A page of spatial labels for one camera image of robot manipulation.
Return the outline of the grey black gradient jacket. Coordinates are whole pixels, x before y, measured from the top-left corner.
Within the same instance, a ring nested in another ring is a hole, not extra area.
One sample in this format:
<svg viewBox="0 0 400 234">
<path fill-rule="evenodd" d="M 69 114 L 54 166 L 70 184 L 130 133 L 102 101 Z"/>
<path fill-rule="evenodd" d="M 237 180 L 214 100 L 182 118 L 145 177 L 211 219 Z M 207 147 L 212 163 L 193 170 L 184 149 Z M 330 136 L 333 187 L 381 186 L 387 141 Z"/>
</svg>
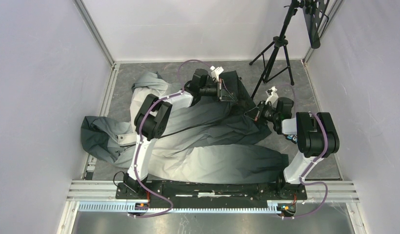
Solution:
<svg viewBox="0 0 400 234">
<path fill-rule="evenodd" d="M 131 88 L 131 121 L 85 116 L 80 127 L 82 148 L 99 160 L 128 169 L 136 148 L 133 122 L 143 100 L 148 94 L 162 96 L 180 88 L 179 83 L 164 81 L 159 73 L 146 72 Z M 243 115 L 255 104 L 240 78 L 238 92 L 235 103 L 202 97 L 193 107 L 173 112 L 154 145 L 148 173 L 167 180 L 212 184 L 275 181 L 288 166 L 288 155 L 256 145 L 272 131 L 264 122 Z M 118 143 L 122 135 L 131 140 Z"/>
</svg>

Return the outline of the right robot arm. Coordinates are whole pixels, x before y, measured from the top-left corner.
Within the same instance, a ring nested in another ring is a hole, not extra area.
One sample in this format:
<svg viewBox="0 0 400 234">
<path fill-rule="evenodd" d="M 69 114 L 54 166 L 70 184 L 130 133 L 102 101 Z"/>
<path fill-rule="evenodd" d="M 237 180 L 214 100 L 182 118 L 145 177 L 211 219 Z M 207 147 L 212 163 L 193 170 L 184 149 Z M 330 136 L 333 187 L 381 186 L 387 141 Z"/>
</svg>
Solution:
<svg viewBox="0 0 400 234">
<path fill-rule="evenodd" d="M 306 185 L 309 172 L 322 160 L 338 151 L 340 140 L 332 117 L 328 112 L 297 112 L 292 115 L 294 101 L 280 97 L 273 106 L 261 101 L 256 107 L 245 112 L 255 122 L 270 122 L 274 131 L 283 136 L 292 136 L 298 152 L 275 181 L 275 193 L 281 199 L 289 198 L 295 191 Z"/>
</svg>

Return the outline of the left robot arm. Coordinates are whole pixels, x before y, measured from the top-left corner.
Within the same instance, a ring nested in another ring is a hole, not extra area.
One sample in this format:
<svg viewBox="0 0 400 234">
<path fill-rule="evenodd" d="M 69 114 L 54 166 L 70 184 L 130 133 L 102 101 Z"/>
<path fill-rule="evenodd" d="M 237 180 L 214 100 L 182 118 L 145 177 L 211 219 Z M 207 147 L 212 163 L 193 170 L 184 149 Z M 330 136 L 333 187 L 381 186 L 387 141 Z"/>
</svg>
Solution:
<svg viewBox="0 0 400 234">
<path fill-rule="evenodd" d="M 214 97 L 217 101 L 235 101 L 234 96 L 220 77 L 224 69 L 211 66 L 209 70 L 197 69 L 193 78 L 172 94 L 158 97 L 149 94 L 134 120 L 136 126 L 136 148 L 133 162 L 123 176 L 123 183 L 133 198 L 146 194 L 144 180 L 148 176 L 148 165 L 156 141 L 165 132 L 170 115 L 180 109 L 197 104 L 202 97 Z"/>
</svg>

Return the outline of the blue yellow small object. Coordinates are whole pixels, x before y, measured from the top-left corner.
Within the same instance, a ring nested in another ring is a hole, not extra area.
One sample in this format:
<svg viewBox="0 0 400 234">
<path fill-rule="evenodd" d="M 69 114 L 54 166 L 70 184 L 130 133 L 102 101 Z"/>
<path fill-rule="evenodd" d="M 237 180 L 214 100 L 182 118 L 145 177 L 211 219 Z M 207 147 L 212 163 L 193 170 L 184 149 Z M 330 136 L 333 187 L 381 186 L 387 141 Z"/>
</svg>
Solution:
<svg viewBox="0 0 400 234">
<path fill-rule="evenodd" d="M 285 138 L 294 144 L 297 144 L 298 138 L 296 135 L 286 135 Z"/>
</svg>

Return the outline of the black tripod stand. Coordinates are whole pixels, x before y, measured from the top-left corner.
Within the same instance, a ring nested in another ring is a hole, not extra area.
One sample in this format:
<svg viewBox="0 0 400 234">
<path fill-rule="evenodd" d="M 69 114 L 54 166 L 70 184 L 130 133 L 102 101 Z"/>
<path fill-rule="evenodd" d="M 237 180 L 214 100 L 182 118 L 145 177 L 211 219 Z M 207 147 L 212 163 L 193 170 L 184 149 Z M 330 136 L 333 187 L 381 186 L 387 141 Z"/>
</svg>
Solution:
<svg viewBox="0 0 400 234">
<path fill-rule="evenodd" d="M 285 16 L 284 22 L 283 22 L 283 26 L 281 29 L 281 32 L 278 36 L 273 37 L 273 41 L 267 46 L 265 47 L 252 61 L 249 62 L 249 65 L 253 65 L 259 58 L 262 58 L 263 61 L 263 72 L 260 76 L 259 81 L 257 82 L 253 93 L 251 95 L 251 98 L 253 99 L 261 85 L 261 83 L 268 83 L 270 81 L 272 81 L 274 78 L 276 78 L 278 75 L 280 75 L 281 73 L 283 73 L 284 71 L 288 71 L 289 73 L 289 78 L 290 78 L 290 85 L 293 87 L 295 85 L 294 79 L 293 79 L 293 74 L 292 74 L 292 69 L 291 69 L 291 63 L 290 63 L 290 58 L 289 58 L 289 54 L 288 54 L 288 50 L 287 50 L 287 45 L 288 45 L 288 40 L 286 39 L 286 31 L 287 28 L 290 24 L 290 21 L 292 19 L 292 17 L 297 13 L 298 8 L 303 8 L 303 6 L 305 5 L 305 1 L 304 0 L 292 0 L 290 5 L 288 5 L 288 11 L 287 14 Z M 272 54 L 269 58 L 269 60 L 266 62 L 265 61 L 265 57 L 264 54 L 265 52 L 273 47 L 273 51 Z M 270 73 L 273 69 L 274 63 L 276 61 L 277 55 L 279 53 L 280 48 L 284 49 L 284 54 L 285 54 L 285 59 L 286 59 L 286 67 L 283 68 L 281 71 L 279 71 L 278 73 L 276 73 L 275 75 L 273 75 L 272 77 L 270 76 Z"/>
</svg>

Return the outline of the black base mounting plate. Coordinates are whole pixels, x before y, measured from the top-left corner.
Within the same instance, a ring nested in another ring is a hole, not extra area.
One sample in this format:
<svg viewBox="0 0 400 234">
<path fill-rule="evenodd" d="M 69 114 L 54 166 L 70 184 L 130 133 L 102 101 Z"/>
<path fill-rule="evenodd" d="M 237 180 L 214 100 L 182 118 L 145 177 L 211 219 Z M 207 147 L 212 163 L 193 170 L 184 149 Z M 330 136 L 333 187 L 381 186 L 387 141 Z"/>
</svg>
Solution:
<svg viewBox="0 0 400 234">
<path fill-rule="evenodd" d="M 288 183 L 253 183 L 253 184 L 206 184 L 179 182 L 170 180 L 150 180 L 145 186 L 156 193 L 146 191 L 140 185 L 133 191 L 123 182 L 114 183 L 116 199 L 147 199 L 148 202 L 176 203 L 183 198 L 245 198 L 255 200 L 306 200 L 305 186 Z"/>
</svg>

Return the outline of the black perforated panel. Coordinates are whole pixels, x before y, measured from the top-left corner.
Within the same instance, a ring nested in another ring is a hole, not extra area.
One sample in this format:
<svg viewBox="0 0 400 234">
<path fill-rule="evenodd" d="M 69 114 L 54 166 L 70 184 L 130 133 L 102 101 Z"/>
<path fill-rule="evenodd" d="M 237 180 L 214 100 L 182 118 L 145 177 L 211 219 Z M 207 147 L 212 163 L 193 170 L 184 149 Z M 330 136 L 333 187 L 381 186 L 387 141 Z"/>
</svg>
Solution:
<svg viewBox="0 0 400 234">
<path fill-rule="evenodd" d="M 312 49 L 320 48 L 319 29 L 330 0 L 304 0 L 303 14 Z"/>
</svg>

